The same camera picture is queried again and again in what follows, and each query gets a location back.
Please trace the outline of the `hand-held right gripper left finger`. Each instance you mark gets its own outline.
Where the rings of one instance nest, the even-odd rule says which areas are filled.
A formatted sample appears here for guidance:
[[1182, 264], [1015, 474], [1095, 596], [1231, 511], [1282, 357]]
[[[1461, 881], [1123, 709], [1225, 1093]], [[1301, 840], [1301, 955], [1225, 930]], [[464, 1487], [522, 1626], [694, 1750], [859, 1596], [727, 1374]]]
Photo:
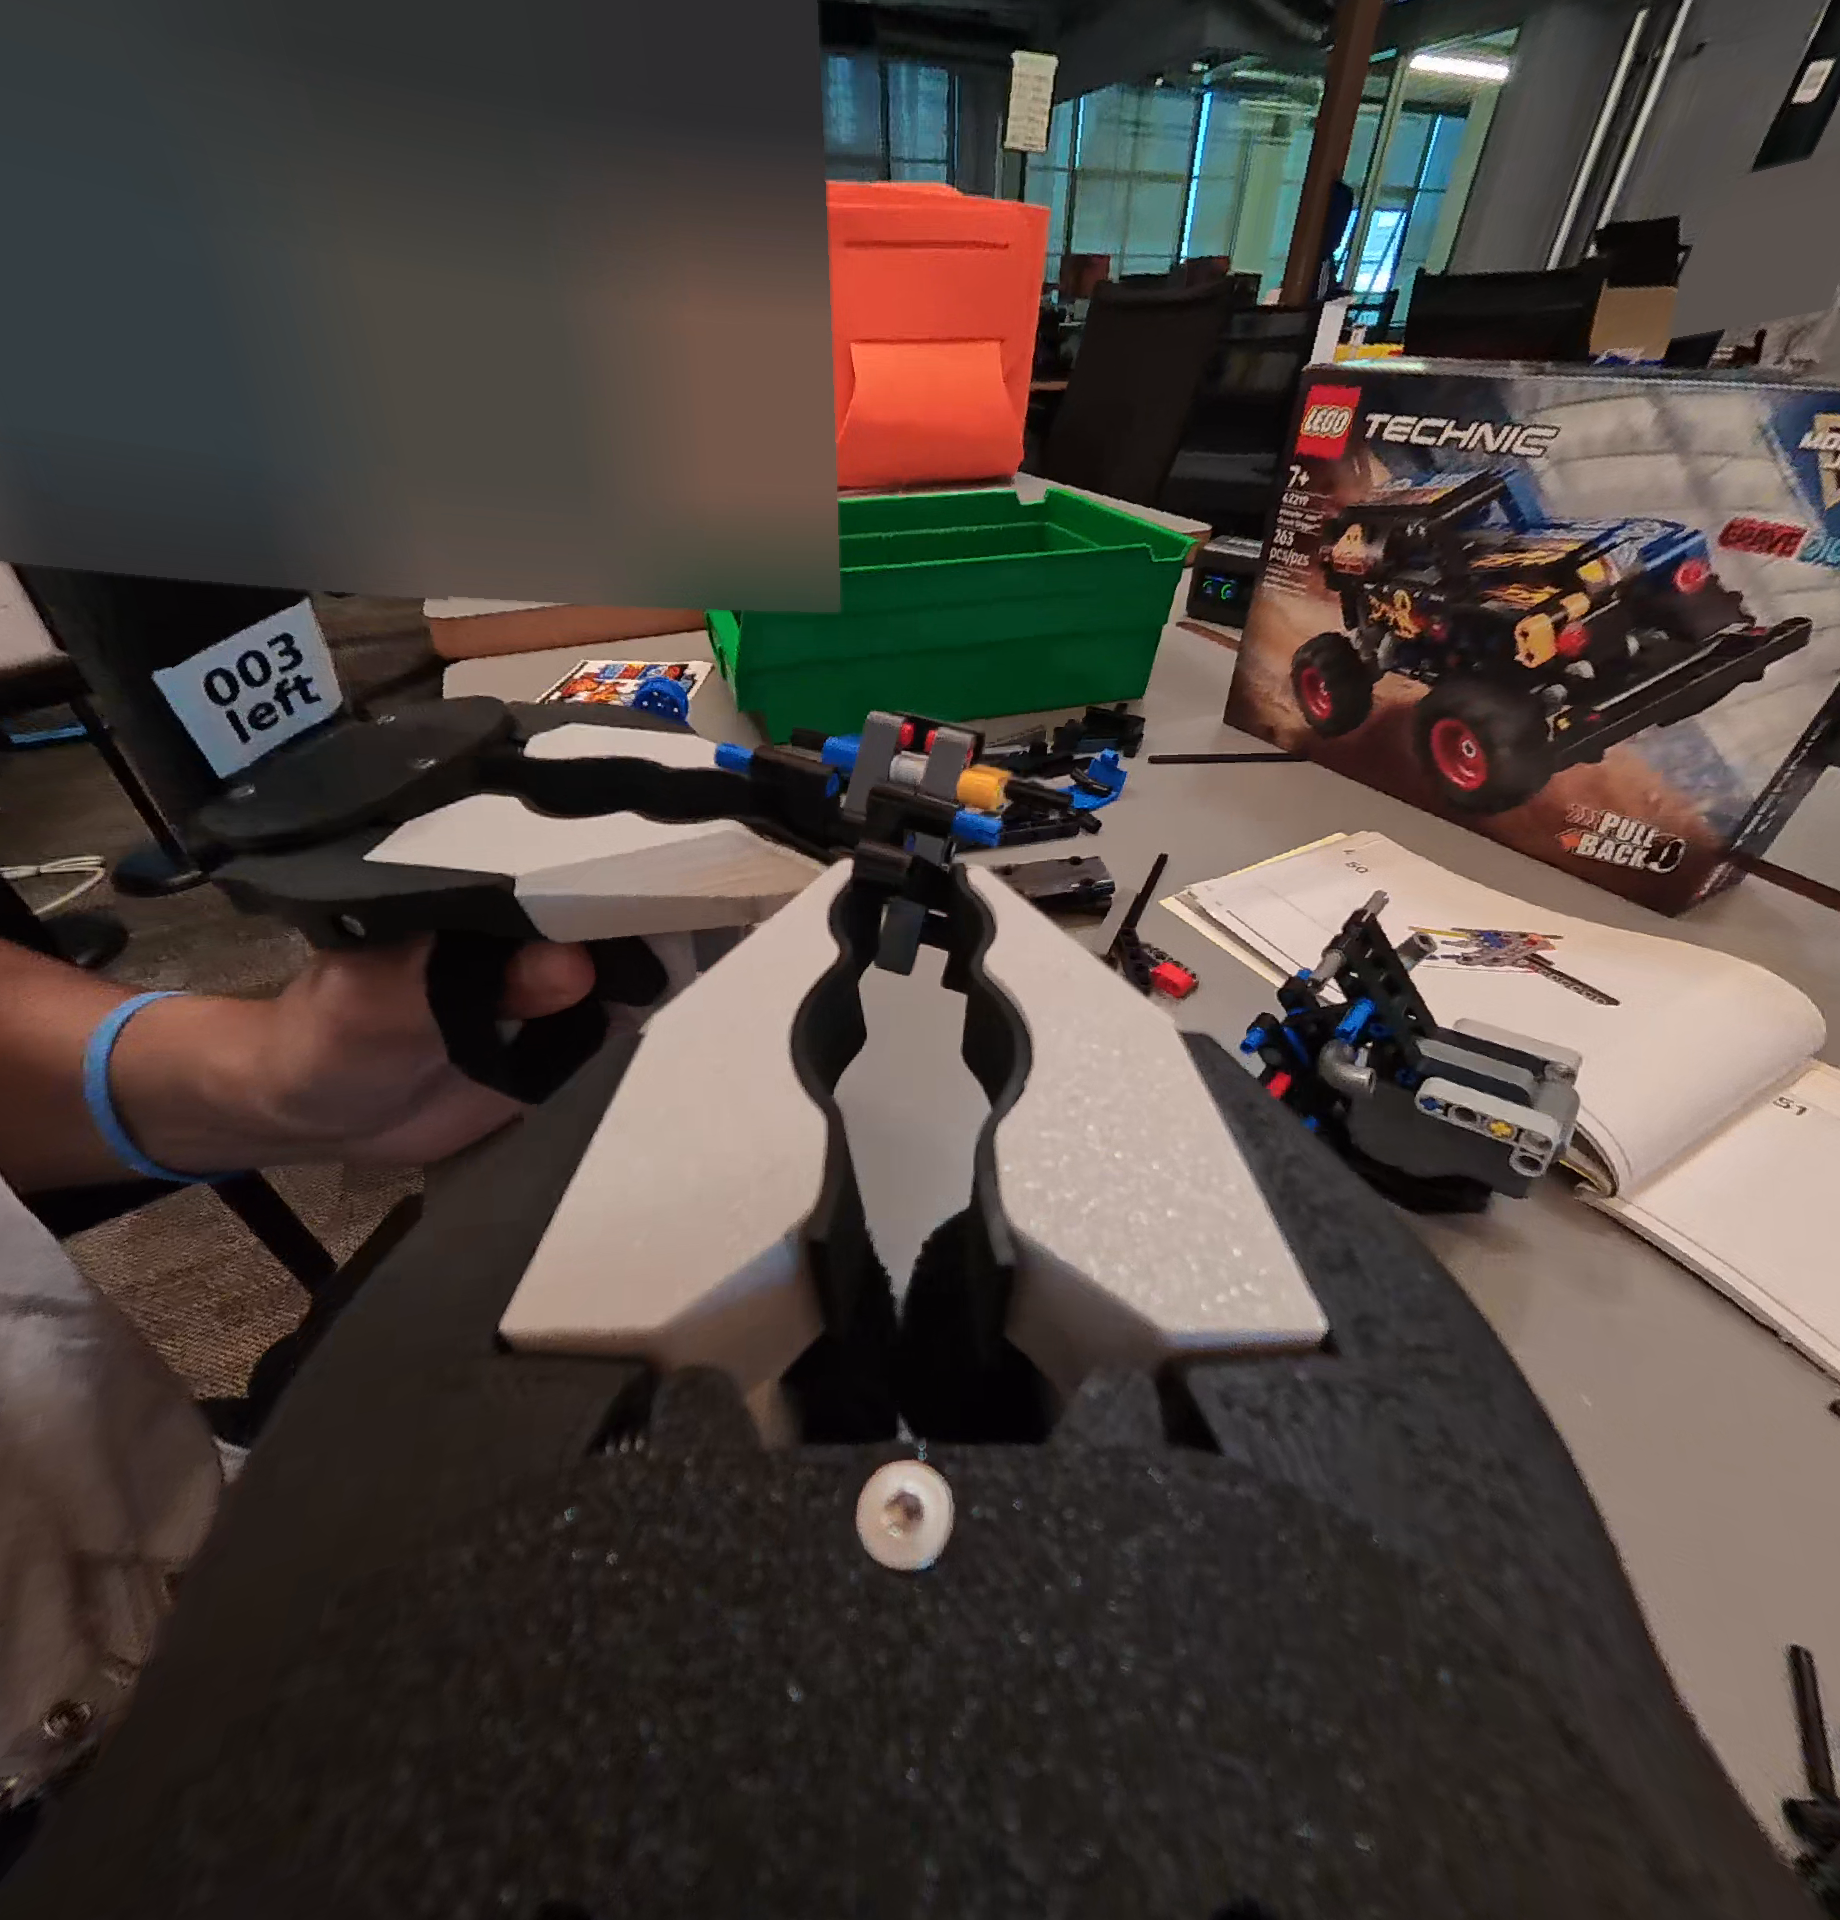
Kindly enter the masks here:
[[867, 1222], [834, 1076], [859, 1050], [849, 860], [662, 1008], [522, 1255], [515, 1354], [722, 1371], [811, 1448], [867, 1441]]

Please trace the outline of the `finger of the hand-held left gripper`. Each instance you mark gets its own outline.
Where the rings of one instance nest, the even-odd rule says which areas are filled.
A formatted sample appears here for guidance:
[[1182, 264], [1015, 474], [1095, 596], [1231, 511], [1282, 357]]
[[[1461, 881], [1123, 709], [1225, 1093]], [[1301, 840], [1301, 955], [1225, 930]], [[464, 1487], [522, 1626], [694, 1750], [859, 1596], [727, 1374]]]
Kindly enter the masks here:
[[819, 855], [730, 818], [653, 825], [640, 811], [429, 811], [393, 825], [366, 860], [515, 881], [521, 914], [542, 938], [751, 930], [826, 874]]
[[515, 747], [515, 800], [542, 818], [747, 825], [771, 840], [856, 840], [843, 777], [806, 747], [551, 727]]

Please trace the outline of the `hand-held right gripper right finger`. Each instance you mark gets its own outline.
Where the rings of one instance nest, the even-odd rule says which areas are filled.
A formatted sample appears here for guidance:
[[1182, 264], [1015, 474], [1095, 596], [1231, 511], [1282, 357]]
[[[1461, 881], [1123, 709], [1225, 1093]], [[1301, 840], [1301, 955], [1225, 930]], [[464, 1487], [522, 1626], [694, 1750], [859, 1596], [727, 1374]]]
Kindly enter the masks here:
[[940, 1359], [1039, 1371], [1313, 1354], [1327, 1311], [1289, 1251], [1188, 1028], [990, 871], [952, 871], [949, 984], [984, 1093], [973, 1202], [940, 1251]]

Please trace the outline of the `grey yellow lego sub-assembly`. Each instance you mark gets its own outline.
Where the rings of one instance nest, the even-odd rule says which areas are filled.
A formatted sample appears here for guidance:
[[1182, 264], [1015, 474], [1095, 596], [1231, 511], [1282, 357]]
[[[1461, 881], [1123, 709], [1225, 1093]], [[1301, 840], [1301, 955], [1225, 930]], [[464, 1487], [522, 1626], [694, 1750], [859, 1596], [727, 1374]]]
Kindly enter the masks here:
[[1125, 760], [1082, 751], [1082, 731], [990, 760], [984, 731], [888, 709], [859, 731], [722, 742], [716, 769], [747, 777], [760, 827], [856, 860], [882, 975], [952, 946], [949, 895], [963, 847], [998, 847], [1014, 825], [1101, 827], [1095, 811], [1125, 790]]

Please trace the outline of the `person's left forearm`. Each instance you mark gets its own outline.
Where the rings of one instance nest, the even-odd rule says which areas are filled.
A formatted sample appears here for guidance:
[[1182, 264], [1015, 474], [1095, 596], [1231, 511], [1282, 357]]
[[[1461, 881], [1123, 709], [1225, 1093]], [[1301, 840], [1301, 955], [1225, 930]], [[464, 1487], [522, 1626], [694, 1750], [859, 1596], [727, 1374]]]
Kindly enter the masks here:
[[0, 1172], [19, 1193], [104, 1189], [124, 1159], [82, 1110], [82, 1041], [124, 1008], [99, 975], [0, 938]]

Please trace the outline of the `black blue lego chassis assembly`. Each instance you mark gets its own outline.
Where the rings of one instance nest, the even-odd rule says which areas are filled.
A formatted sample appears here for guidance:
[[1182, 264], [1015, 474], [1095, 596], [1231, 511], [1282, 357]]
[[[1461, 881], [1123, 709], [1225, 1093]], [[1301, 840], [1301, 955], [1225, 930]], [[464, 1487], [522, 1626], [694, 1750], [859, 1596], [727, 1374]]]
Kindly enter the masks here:
[[1246, 1028], [1246, 1064], [1322, 1146], [1413, 1212], [1524, 1202], [1574, 1138], [1582, 1056], [1489, 1023], [1436, 1023], [1366, 895], [1278, 1009]]

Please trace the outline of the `pile of loose lego pieces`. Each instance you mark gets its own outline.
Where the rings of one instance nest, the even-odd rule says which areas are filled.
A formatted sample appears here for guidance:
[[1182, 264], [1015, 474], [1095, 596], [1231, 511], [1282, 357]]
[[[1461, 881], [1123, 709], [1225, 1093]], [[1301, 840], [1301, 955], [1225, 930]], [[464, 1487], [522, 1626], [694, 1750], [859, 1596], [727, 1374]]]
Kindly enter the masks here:
[[[896, 716], [888, 783], [923, 783], [949, 717]], [[1059, 727], [963, 731], [963, 769], [952, 783], [973, 818], [973, 847], [1060, 840], [1101, 827], [1101, 811], [1125, 790], [1125, 760], [1147, 717], [1125, 709], [1082, 709]], [[793, 727], [799, 751], [819, 751], [843, 783], [856, 777], [859, 731]]]

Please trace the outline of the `lego instruction booklet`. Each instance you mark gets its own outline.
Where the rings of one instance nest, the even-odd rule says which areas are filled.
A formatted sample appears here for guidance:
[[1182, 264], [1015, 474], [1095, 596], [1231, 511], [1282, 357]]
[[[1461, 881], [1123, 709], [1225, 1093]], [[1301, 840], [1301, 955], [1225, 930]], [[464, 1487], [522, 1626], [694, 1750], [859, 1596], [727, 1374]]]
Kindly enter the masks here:
[[1366, 895], [1385, 895], [1395, 938], [1431, 938], [1431, 1016], [1582, 1056], [1574, 1193], [1840, 1384], [1840, 1071], [1819, 1064], [1819, 1008], [1756, 959], [1495, 895], [1382, 827], [1193, 881], [1166, 910], [1282, 978]]

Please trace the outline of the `lego set box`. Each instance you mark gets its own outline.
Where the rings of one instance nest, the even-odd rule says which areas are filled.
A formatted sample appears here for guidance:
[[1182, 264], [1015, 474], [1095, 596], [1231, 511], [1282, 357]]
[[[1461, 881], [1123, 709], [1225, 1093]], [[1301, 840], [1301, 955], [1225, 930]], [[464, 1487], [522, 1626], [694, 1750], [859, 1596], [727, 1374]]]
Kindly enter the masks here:
[[1840, 381], [1307, 363], [1225, 727], [1652, 914], [1840, 747]]

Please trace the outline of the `person's left hand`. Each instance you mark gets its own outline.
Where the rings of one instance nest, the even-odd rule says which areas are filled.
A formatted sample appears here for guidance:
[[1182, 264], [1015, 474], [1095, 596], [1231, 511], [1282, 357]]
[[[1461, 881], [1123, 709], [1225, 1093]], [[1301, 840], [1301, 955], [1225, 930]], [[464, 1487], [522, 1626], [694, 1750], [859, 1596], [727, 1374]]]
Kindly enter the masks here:
[[112, 1110], [171, 1172], [420, 1168], [522, 1115], [429, 1008], [429, 938], [319, 955], [271, 998], [156, 998], [112, 1041]]

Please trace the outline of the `colourful sticker sheet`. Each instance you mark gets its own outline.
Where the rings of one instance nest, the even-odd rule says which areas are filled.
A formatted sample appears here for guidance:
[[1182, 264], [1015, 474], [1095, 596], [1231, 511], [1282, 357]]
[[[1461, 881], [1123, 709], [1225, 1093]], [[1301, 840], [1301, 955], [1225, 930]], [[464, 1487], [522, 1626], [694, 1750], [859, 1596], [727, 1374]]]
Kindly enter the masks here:
[[683, 675], [697, 694], [716, 678], [716, 664], [575, 664], [537, 703], [542, 709], [630, 709], [640, 675]]

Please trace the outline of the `blue wristband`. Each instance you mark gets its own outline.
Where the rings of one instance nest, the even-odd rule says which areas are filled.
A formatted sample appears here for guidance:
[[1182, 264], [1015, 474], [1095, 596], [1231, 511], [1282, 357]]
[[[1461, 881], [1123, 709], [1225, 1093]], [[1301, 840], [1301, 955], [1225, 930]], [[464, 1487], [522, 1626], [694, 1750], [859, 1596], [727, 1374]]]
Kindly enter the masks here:
[[124, 1172], [156, 1178], [156, 1189], [210, 1189], [217, 1172], [183, 1172], [183, 1168], [164, 1168], [156, 1154], [143, 1154], [143, 1138], [128, 1133], [128, 1120], [116, 1110], [116, 1041], [146, 1008], [171, 1008], [171, 998], [186, 998], [186, 991], [128, 991], [89, 1023], [82, 1056], [81, 1056], [82, 1115]]

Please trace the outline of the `green plastic bin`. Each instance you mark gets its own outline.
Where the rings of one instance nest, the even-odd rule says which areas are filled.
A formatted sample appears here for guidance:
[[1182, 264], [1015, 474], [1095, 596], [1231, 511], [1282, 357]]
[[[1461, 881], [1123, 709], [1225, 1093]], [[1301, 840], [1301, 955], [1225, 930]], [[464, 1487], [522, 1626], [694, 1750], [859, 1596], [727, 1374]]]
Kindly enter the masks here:
[[1076, 488], [843, 490], [843, 609], [707, 609], [707, 635], [766, 742], [1117, 709], [1147, 694], [1196, 544], [1196, 521]]

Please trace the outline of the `orange plastic bin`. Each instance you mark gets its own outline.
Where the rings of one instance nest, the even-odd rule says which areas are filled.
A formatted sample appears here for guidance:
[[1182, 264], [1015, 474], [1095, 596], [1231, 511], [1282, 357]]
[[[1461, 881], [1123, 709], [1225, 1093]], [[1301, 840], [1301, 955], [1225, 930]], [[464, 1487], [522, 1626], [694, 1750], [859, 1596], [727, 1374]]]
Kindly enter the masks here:
[[949, 181], [830, 181], [834, 488], [1022, 465], [1051, 207]]

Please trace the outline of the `small black device green display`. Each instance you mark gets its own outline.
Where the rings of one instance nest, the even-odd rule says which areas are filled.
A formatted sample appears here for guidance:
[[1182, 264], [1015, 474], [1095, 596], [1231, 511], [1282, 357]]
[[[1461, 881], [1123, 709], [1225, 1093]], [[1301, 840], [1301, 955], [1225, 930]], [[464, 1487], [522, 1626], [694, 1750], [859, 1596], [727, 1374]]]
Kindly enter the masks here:
[[1260, 576], [1264, 576], [1264, 541], [1231, 541], [1231, 532], [1204, 541], [1193, 551], [1188, 613], [1246, 627]]

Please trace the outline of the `wooden column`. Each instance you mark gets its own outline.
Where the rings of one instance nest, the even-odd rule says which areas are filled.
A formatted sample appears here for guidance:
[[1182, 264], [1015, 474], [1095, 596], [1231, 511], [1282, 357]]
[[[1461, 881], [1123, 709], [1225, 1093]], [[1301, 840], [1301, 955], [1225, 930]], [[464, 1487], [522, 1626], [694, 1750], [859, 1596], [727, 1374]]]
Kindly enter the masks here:
[[1278, 307], [1313, 307], [1322, 264], [1344, 244], [1333, 207], [1344, 207], [1348, 141], [1361, 123], [1361, 93], [1366, 93], [1366, 65], [1382, 47], [1382, 20], [1385, 20], [1385, 0], [1344, 0], [1333, 9], [1313, 141], [1307, 141], [1307, 169], [1301, 169], [1301, 200], [1298, 200]]

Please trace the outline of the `cardboard box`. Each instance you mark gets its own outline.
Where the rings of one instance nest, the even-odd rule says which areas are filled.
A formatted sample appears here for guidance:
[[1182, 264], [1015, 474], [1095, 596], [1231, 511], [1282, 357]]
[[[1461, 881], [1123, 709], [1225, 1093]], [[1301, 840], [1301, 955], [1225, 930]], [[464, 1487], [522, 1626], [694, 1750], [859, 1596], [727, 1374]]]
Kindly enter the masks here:
[[1681, 284], [1601, 284], [1589, 363], [1659, 367], [1681, 333]]

